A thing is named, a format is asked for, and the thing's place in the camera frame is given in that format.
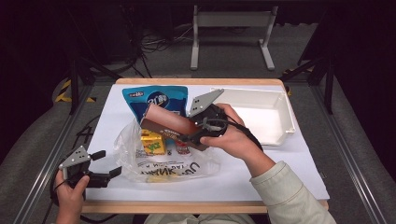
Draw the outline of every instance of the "yellow box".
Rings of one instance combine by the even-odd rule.
[[[142,129],[141,138],[146,154],[149,156],[164,155],[166,144],[163,136],[147,129]]]

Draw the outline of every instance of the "transparent plastic bag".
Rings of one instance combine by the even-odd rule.
[[[176,182],[217,173],[220,162],[213,147],[180,152],[167,145],[164,155],[147,155],[140,139],[141,128],[134,119],[125,126],[114,143],[115,159],[122,174],[136,182]]]

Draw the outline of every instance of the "blue pouch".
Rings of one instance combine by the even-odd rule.
[[[146,86],[128,88],[122,90],[122,95],[139,123],[149,104],[159,105],[180,116],[186,117],[187,87]]]

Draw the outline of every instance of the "sleeve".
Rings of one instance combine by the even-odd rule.
[[[327,209],[283,161],[266,173],[250,179],[250,182],[267,206],[273,224],[335,223]]]

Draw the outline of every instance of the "hand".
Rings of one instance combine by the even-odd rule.
[[[234,119],[238,124],[245,126],[244,121],[230,105],[217,104],[217,106],[232,118],[229,121],[233,122]],[[228,154],[242,159],[253,177],[265,173],[275,165],[274,161],[265,155],[242,131],[230,124],[223,136],[204,136],[200,141],[210,147],[220,147]]]
[[[64,174],[60,170],[55,178],[56,189],[59,200],[59,213],[56,218],[56,223],[79,223],[79,216],[82,210],[84,198],[82,196],[85,188],[87,188],[90,177],[84,175],[76,184],[75,188],[70,188],[64,182]]]

